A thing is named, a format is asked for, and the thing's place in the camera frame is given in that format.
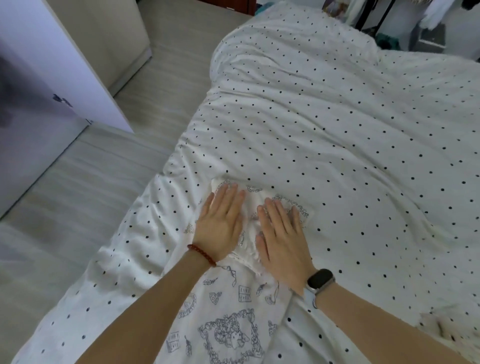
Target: smartwatch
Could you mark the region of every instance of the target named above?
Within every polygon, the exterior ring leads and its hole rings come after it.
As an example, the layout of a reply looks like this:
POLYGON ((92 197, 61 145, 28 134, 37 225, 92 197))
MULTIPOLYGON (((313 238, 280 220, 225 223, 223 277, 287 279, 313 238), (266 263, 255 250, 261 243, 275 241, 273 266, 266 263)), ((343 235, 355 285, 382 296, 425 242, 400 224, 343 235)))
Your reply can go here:
POLYGON ((312 303, 312 306, 318 309, 315 304, 315 297, 330 284, 335 282, 333 273, 328 269, 320 269, 310 278, 308 278, 307 285, 303 289, 303 299, 305 302, 312 303))

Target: bed sheet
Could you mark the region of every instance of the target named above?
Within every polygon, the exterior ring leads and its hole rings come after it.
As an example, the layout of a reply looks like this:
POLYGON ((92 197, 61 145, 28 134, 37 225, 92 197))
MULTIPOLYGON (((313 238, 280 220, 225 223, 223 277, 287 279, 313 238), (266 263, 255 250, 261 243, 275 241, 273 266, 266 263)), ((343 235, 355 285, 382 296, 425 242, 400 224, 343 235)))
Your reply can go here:
MULTIPOLYGON (((161 277, 220 175, 313 206, 305 235, 314 262, 353 293, 412 325, 452 307, 462 329, 476 333, 478 64, 382 51, 320 10, 280 3, 224 38, 210 76, 163 173, 14 363, 74 363, 161 277)), ((312 315, 301 305, 292 300, 287 315, 312 315)), ((280 349, 283 358, 365 360, 321 314, 295 322, 286 316, 272 327, 278 335, 266 363, 280 349)))

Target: brown drawer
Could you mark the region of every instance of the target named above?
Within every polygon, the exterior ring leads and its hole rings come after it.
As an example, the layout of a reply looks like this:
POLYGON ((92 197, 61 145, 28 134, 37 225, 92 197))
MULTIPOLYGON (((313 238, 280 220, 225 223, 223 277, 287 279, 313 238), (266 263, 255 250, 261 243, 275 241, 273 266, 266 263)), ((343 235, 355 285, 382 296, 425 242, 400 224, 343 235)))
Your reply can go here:
POLYGON ((221 6, 236 12, 242 12, 244 14, 255 15, 256 0, 201 0, 208 2, 209 4, 221 6))

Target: black watch face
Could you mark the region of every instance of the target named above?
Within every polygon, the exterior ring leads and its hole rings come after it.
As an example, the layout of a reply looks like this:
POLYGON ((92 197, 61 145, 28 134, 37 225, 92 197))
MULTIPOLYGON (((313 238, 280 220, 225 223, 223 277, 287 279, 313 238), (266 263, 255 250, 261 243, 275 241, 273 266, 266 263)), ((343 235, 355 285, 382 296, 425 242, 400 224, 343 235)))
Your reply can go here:
POLYGON ((317 290, 325 285, 329 280, 333 278, 333 273, 328 269, 320 269, 313 276, 311 276, 307 283, 314 290, 317 290))

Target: gray laminate floor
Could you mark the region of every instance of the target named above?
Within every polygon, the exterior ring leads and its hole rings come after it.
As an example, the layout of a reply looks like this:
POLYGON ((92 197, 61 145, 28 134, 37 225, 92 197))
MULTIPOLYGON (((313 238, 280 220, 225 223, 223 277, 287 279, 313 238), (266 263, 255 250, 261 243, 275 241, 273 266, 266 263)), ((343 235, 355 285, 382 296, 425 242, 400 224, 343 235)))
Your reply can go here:
POLYGON ((87 128, 0 221, 0 363, 83 273, 162 170, 205 97, 211 55, 249 16, 196 0, 142 0, 153 58, 116 101, 136 134, 87 128))

